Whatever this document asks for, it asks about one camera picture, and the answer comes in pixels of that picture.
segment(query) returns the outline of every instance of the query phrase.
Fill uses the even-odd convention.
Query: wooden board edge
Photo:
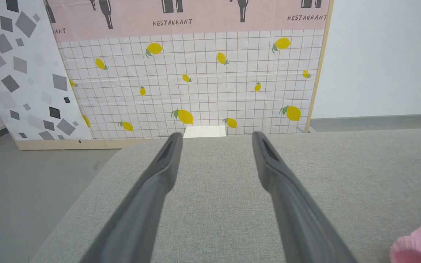
[[[329,27],[331,26],[332,10],[334,7],[334,0],[329,1],[329,9],[327,11],[326,27],[324,28],[323,45],[321,46],[321,55],[319,56],[318,69],[316,71],[316,80],[314,80],[313,96],[311,97],[310,111],[308,112],[308,119],[306,120],[306,127],[304,132],[307,133],[310,127],[311,114],[313,113],[314,100],[316,92],[318,91],[319,78],[321,77],[321,68],[324,60],[324,51],[326,50],[327,37],[329,35]]]
[[[122,149],[144,141],[146,140],[14,140],[19,150]]]

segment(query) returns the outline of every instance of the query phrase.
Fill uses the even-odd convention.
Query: white grid paper
[[[234,118],[228,135],[304,132],[324,30],[245,31],[151,35],[59,43],[81,112],[100,140],[167,137],[187,126],[171,116],[189,111],[194,125],[224,125]],[[289,48],[272,53],[280,38]],[[164,49],[147,58],[150,43]],[[228,65],[217,62],[222,52]],[[108,70],[97,68],[101,59]],[[311,78],[303,77],[309,70]],[[186,74],[192,82],[182,80]],[[254,91],[256,82],[262,88]],[[147,93],[141,96],[139,86]],[[285,106],[301,110],[300,121],[279,113]],[[118,126],[133,125],[134,131]]]

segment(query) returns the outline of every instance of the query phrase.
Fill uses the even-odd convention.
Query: floor
[[[421,115],[367,118],[312,119],[316,133],[352,132],[355,130],[401,130],[421,128]]]
[[[27,263],[117,151],[19,151],[2,136],[0,263]]]

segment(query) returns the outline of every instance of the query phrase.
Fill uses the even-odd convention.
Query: gray tablecloth
[[[388,262],[394,240],[421,225],[421,129],[268,138],[359,262]],[[115,154],[32,263],[78,262],[164,142],[149,140]],[[285,261],[251,136],[184,140],[152,261]]]

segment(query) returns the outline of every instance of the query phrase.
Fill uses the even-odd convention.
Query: lemon
[[[192,79],[190,79],[186,74],[183,74],[183,80],[186,82],[191,82],[193,81]]]
[[[222,65],[227,65],[230,62],[225,58],[225,55],[221,52],[217,54],[217,61],[220,62]]]
[[[254,87],[254,91],[258,92],[261,90],[261,83],[256,82],[256,86]]]
[[[74,83],[72,80],[69,80],[69,84],[71,85],[71,87],[75,88],[78,85],[76,83]]]
[[[105,63],[103,63],[103,61],[99,58],[95,59],[95,64],[97,65],[98,68],[103,69],[103,70],[107,70],[108,66],[105,65]]]
[[[303,70],[303,76],[305,78],[311,78],[311,74],[307,70]]]
[[[119,122],[118,126],[123,127],[124,130],[129,130],[130,132],[133,131],[132,125],[128,122]]]
[[[172,116],[175,116],[175,118],[179,118],[180,121],[184,124],[193,124],[193,116],[191,115],[191,113],[185,110],[174,110],[172,111]]]
[[[87,123],[87,127],[89,127],[90,128],[90,121],[89,121],[89,118],[87,118],[87,116],[85,116],[85,115],[82,115],[83,117],[84,117],[84,120],[86,121],[86,123]]]
[[[277,51],[277,49],[286,49],[290,46],[291,42],[287,37],[279,38],[274,43],[274,46],[272,46],[272,53],[275,53],[274,51]]]
[[[230,128],[234,128],[234,129],[236,129],[238,125],[237,121],[232,118],[224,119],[222,122],[227,123]]]
[[[279,110],[279,112],[282,111],[282,114],[284,115],[287,113],[287,118],[291,121],[299,121],[301,117],[301,111],[299,108],[295,106],[286,106]]]
[[[162,52],[163,47],[159,43],[151,43],[145,50],[145,56],[148,58],[152,54],[157,55]]]

